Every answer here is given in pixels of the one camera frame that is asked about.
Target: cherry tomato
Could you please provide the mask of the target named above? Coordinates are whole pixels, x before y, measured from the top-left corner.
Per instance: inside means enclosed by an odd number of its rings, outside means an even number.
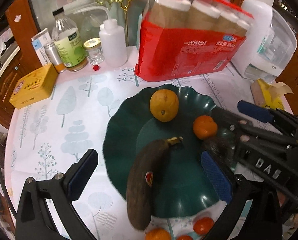
[[[178,236],[176,240],[193,240],[191,236]]]
[[[198,235],[205,235],[209,232],[213,225],[214,221],[211,218],[202,218],[195,222],[193,225],[193,231],[195,231]]]

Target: banana stem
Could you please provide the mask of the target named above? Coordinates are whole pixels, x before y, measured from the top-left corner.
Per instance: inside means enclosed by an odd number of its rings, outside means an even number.
[[[167,139],[167,142],[170,144],[170,145],[175,145],[177,143],[180,143],[182,142],[183,138],[181,136],[179,137],[172,137],[170,139]]]

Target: gold jar lid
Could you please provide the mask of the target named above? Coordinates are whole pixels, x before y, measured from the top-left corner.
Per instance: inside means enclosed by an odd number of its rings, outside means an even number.
[[[83,48],[85,49],[95,49],[99,46],[101,46],[100,38],[89,39],[83,44]]]

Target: green plate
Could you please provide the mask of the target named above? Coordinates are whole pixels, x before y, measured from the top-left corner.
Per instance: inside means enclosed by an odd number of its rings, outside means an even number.
[[[170,122],[160,122],[150,113],[150,98],[159,89],[172,90],[179,98],[178,114]],[[183,145],[173,147],[164,169],[154,174],[153,215],[193,216],[219,200],[199,162],[202,141],[192,131],[193,121],[200,115],[211,115],[214,107],[210,97],[193,88],[170,84],[145,88],[122,103],[109,121],[103,155],[108,176],[124,199],[137,153],[153,140],[182,136]]]

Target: red package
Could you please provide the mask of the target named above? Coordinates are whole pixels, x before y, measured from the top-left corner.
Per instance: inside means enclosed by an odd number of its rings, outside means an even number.
[[[221,71],[252,16],[227,0],[148,0],[135,72],[157,82]]]

